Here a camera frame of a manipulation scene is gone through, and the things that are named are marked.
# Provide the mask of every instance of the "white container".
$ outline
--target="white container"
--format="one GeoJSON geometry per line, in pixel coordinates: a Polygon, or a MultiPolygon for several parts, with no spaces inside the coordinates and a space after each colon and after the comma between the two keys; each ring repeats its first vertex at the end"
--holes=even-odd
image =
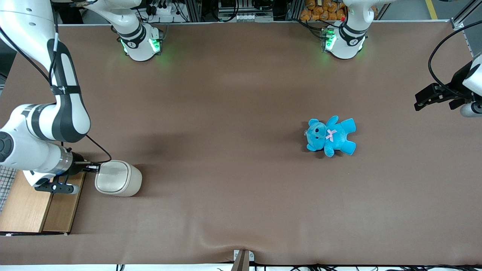
{"type": "Polygon", "coordinates": [[[131,164],[119,160],[103,163],[95,176],[97,191],[120,197],[135,195],[141,188],[141,183],[141,172],[131,164]]]}

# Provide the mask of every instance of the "yellow floor line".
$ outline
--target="yellow floor line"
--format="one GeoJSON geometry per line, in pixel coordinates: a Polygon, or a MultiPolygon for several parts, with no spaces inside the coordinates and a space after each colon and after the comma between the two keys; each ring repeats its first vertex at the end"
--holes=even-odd
{"type": "Polygon", "coordinates": [[[425,3],[427,4],[428,12],[430,13],[430,17],[432,20],[437,20],[437,14],[435,13],[435,8],[433,7],[432,0],[425,0],[425,3]]]}

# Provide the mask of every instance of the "pink bow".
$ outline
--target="pink bow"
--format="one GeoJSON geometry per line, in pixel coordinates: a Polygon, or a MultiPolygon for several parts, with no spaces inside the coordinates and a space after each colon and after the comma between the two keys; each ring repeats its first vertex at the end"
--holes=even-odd
{"type": "Polygon", "coordinates": [[[333,142],[333,134],[336,133],[336,130],[332,131],[332,130],[328,129],[326,131],[329,133],[329,135],[326,136],[326,139],[330,139],[330,141],[333,142]]]}

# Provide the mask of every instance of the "teddy bear ear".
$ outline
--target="teddy bear ear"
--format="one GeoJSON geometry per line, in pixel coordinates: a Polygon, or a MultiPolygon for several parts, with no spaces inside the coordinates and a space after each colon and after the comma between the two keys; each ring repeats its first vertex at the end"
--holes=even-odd
{"type": "Polygon", "coordinates": [[[316,151],[316,149],[310,144],[306,145],[306,148],[310,151],[316,151]]]}
{"type": "Polygon", "coordinates": [[[320,121],[317,120],[317,119],[311,119],[311,120],[308,121],[308,125],[309,125],[309,126],[312,126],[313,124],[319,123],[319,122],[320,122],[320,121]]]}

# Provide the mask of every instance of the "green led light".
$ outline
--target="green led light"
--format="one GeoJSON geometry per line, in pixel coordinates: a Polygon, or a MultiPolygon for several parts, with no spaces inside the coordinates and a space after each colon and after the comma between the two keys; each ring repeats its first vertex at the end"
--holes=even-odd
{"type": "Polygon", "coordinates": [[[122,43],[122,46],[124,47],[124,52],[127,54],[127,48],[125,48],[124,41],[123,41],[123,40],[120,40],[120,42],[122,43]]]}
{"type": "Polygon", "coordinates": [[[333,45],[335,44],[336,41],[336,35],[333,34],[327,41],[326,41],[326,49],[331,50],[333,49],[333,45]]]}
{"type": "Polygon", "coordinates": [[[149,43],[151,44],[151,47],[152,49],[155,51],[155,52],[158,52],[160,49],[159,49],[159,41],[157,40],[152,40],[152,39],[149,39],[149,43]]]}

